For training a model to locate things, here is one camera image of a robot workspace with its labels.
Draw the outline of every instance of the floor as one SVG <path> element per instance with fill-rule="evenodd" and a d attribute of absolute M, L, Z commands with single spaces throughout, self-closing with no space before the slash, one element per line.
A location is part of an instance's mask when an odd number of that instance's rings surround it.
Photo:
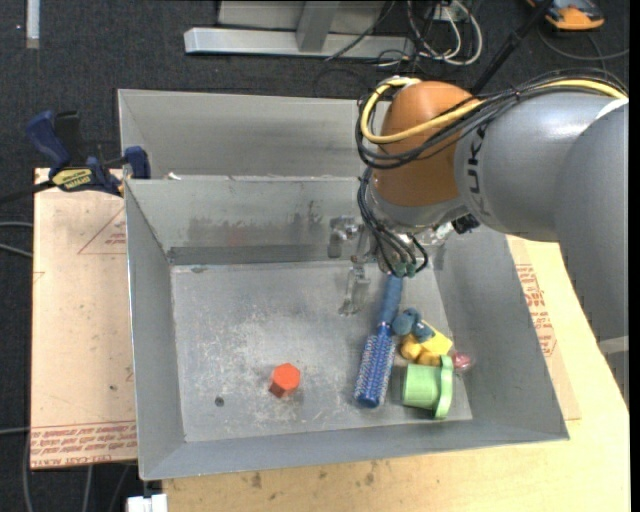
<path fill-rule="evenodd" d="M 25 137 L 34 114 L 77 110 L 90 151 L 107 159 L 119 154 L 116 91 L 120 88 L 234 92 L 239 94 L 356 99 L 389 74 L 368 62 L 277 56 L 187 56 L 183 33 L 215 23 L 211 1 L 43 1 L 40 49 L 26 49 L 25 1 L 3 0 L 0 15 L 0 172 L 2 194 L 28 188 L 31 170 L 46 160 Z M 595 33 L 552 34 L 546 40 L 576 60 L 548 48 L 534 29 L 487 84 L 504 89 L 540 73 L 577 66 L 602 67 L 629 83 L 629 54 L 607 58 L 629 45 L 629 0 L 599 2 L 607 21 Z M 531 14 L 524 0 L 476 0 L 473 9 L 484 34 L 477 62 L 452 67 L 425 62 L 408 69 L 419 77 L 471 88 L 491 59 Z M 407 33 L 404 2 L 396 2 L 377 33 Z M 605 59 L 596 58 L 601 52 Z M 31 222 L 30 197 L 0 205 L 0 223 Z M 25 228 L 2 228 L 0 243 L 32 248 Z M 0 430 L 29 424 L 31 260 L 0 251 Z M 28 510 L 22 460 L 25 434 L 0 437 L 0 509 Z M 34 510 L 121 510 L 126 496 L 144 492 L 135 467 L 41 471 L 29 475 Z"/>

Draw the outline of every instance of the orange block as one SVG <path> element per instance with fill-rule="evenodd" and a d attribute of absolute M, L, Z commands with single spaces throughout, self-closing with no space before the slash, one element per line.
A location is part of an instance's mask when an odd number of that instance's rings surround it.
<path fill-rule="evenodd" d="M 300 370 L 291 363 L 276 366 L 271 374 L 269 391 L 278 398 L 291 395 L 300 385 Z"/>

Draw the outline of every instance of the blue clamp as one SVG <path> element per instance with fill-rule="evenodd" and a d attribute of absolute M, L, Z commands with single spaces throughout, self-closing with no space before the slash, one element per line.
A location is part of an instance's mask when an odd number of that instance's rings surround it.
<path fill-rule="evenodd" d="M 88 157 L 84 166 L 69 165 L 71 156 L 56 136 L 53 112 L 47 110 L 33 117 L 27 124 L 26 131 L 36 149 L 52 161 L 49 180 L 58 188 L 65 192 L 96 190 L 122 196 L 122 180 L 103 168 L 96 157 Z M 149 160 L 140 146 L 127 148 L 119 161 L 129 164 L 130 177 L 151 177 Z"/>

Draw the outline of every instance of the gray robot arm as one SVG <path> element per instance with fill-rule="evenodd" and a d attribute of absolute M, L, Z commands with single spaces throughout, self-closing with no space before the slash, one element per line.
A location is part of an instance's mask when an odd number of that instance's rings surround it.
<path fill-rule="evenodd" d="M 456 182 L 482 224 L 558 242 L 600 341 L 627 337 L 628 100 L 580 93 L 523 103 L 456 149 Z"/>
<path fill-rule="evenodd" d="M 368 107 L 389 87 L 400 91 L 381 134 L 368 133 Z M 365 213 L 398 240 L 470 213 L 497 231 L 557 242 L 597 339 L 626 343 L 628 95 L 588 76 L 533 89 L 485 108 L 491 99 L 450 84 L 382 82 L 359 120 L 379 147 L 374 155 L 359 145 L 373 168 Z"/>

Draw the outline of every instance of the small toys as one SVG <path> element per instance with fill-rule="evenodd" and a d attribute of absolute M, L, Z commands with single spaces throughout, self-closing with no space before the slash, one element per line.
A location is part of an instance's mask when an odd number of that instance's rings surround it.
<path fill-rule="evenodd" d="M 396 316 L 393 331 L 400 336 L 400 353 L 409 361 L 427 366 L 441 366 L 441 356 L 449 356 L 456 371 L 471 367 L 471 357 L 454 349 L 453 341 L 425 322 L 414 308 Z"/>

